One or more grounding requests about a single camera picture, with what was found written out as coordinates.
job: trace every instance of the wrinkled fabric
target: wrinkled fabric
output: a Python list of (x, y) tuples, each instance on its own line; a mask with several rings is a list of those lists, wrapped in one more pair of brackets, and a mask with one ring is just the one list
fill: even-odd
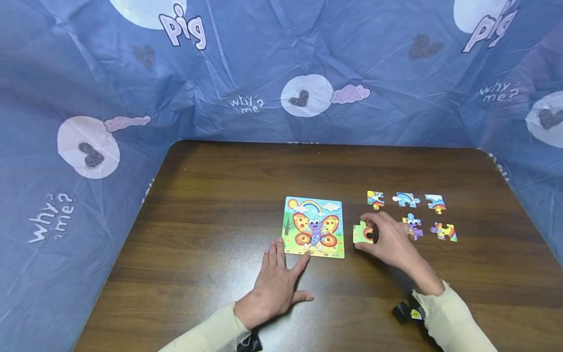
[(561, 260), (562, 15), (561, 0), (4, 1), (2, 348), (72, 349), (184, 139), (479, 148)]

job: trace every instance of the puzzle piece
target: puzzle piece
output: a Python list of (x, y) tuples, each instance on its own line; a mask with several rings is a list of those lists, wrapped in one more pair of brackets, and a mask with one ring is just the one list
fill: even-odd
[(397, 196), (393, 197), (393, 200), (398, 202), (400, 207), (406, 207), (408, 204), (411, 208), (416, 208), (417, 203), (421, 202), (420, 199), (414, 197), (414, 194), (403, 192), (397, 192)]
[(353, 242), (373, 243), (373, 228), (368, 227), (365, 221), (360, 221), (360, 225), (354, 225)]
[(380, 207), (384, 207), (385, 200), (383, 200), (383, 192), (368, 191), (368, 204), (373, 205), (374, 210), (379, 210)]
[(444, 199), (441, 195), (425, 194), (424, 196), (430, 201), (428, 203), (428, 209), (434, 209), (436, 214), (442, 214), (442, 210), (446, 210), (446, 204), (444, 203)]
[(442, 224), (441, 222), (435, 222), (434, 224), (435, 227), (430, 228), (430, 231), (437, 234), (439, 239), (446, 240), (446, 236), (448, 236), (450, 241), (457, 242), (457, 233), (455, 232), (454, 225)]
[(415, 219), (412, 213), (408, 213), (406, 217), (403, 217), (403, 222), (409, 225), (409, 235), (413, 240), (418, 240), (418, 237), (424, 236), (424, 232), (417, 228), (417, 226), (422, 226), (422, 221)]

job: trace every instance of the wrist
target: wrist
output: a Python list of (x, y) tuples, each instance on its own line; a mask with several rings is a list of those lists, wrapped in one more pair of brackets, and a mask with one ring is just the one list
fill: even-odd
[(420, 258), (407, 274), (415, 282), (418, 291), (425, 296), (440, 296), (445, 291), (442, 280), (438, 278), (430, 264), (423, 258)]
[(254, 290), (235, 303), (234, 313), (248, 330), (264, 324), (271, 318), (271, 314), (262, 305), (260, 294)]

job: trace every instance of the person's left hand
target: person's left hand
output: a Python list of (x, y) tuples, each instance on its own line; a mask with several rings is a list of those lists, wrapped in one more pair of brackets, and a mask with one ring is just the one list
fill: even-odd
[(314, 299), (309, 291), (295, 291), (295, 282), (310, 258), (311, 253), (305, 252), (295, 267), (288, 270), (285, 266), (282, 238), (270, 243), (270, 249), (262, 258), (262, 269), (254, 289), (235, 303), (235, 315), (247, 329), (252, 330), (271, 318), (284, 314), (295, 303)]

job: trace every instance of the cloud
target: cloud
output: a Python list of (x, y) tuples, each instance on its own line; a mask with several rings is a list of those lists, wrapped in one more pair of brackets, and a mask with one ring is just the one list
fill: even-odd
[(427, 194), (426, 195), (427, 199), (433, 200), (434, 202), (437, 202), (439, 200), (442, 200), (442, 196), (441, 195), (437, 195), (437, 194)]
[(298, 211), (300, 213), (306, 213), (307, 212), (307, 208), (305, 206), (297, 206), (297, 207), (293, 208), (293, 210)]
[(330, 212), (333, 212), (333, 211), (337, 211), (338, 209), (340, 209), (340, 206), (338, 204), (334, 204), (334, 203), (327, 203), (327, 204), (323, 205), (323, 209), (326, 209)]
[(370, 90), (364, 88), (361, 84), (354, 86), (353, 84), (348, 84), (342, 89), (337, 89), (332, 93), (332, 99), (330, 100), (333, 104), (346, 104), (353, 103), (355, 101), (362, 101), (370, 95)]
[(108, 132), (115, 132), (123, 130), (129, 126), (144, 126), (151, 120), (150, 116), (145, 115), (143, 117), (137, 116), (133, 118), (128, 118), (125, 116), (116, 116), (113, 119), (104, 121), (104, 126)]

